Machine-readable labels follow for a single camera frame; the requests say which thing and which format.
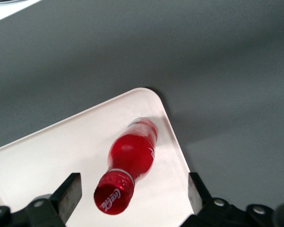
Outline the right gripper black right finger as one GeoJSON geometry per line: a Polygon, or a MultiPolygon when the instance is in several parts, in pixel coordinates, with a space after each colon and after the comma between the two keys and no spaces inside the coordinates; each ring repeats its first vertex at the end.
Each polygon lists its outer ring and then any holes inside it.
{"type": "Polygon", "coordinates": [[[197,172],[188,174],[188,198],[197,216],[209,216],[215,212],[213,197],[197,172]]]}

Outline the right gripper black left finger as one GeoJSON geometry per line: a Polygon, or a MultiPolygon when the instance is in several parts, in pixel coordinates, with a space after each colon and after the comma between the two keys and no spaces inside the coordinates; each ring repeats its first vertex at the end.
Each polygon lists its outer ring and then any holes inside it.
{"type": "Polygon", "coordinates": [[[66,180],[55,190],[49,200],[58,217],[66,225],[82,198],[82,183],[80,173],[71,173],[66,180]]]}

